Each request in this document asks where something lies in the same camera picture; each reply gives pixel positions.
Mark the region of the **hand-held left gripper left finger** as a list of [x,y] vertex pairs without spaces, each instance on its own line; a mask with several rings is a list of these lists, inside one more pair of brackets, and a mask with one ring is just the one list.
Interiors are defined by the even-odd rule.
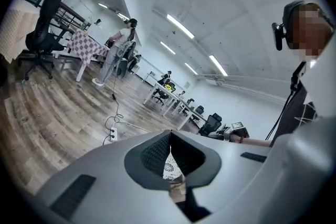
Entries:
[[47,180],[36,198],[55,223],[189,223],[162,175],[169,136],[97,147]]

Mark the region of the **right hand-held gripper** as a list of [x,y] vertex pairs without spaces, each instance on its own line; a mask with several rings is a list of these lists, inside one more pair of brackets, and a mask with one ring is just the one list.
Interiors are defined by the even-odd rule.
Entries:
[[248,133],[246,127],[242,124],[241,121],[239,122],[234,122],[230,125],[230,127],[228,129],[225,130],[223,136],[224,136],[224,140],[227,140],[227,141],[230,141],[230,134],[234,131],[237,131],[237,130],[242,130],[242,131],[245,131],[246,133]]

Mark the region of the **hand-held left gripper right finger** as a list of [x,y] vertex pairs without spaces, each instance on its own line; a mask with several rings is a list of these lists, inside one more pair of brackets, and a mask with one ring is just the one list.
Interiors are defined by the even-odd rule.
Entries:
[[186,177],[183,209],[172,220],[262,220],[272,193],[269,147],[171,131],[173,157]]

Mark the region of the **person's right hand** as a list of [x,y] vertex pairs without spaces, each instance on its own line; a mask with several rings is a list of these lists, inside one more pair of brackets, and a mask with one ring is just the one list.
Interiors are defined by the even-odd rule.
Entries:
[[230,134],[230,140],[233,143],[243,144],[244,140],[248,138],[249,134],[242,130],[237,130]]

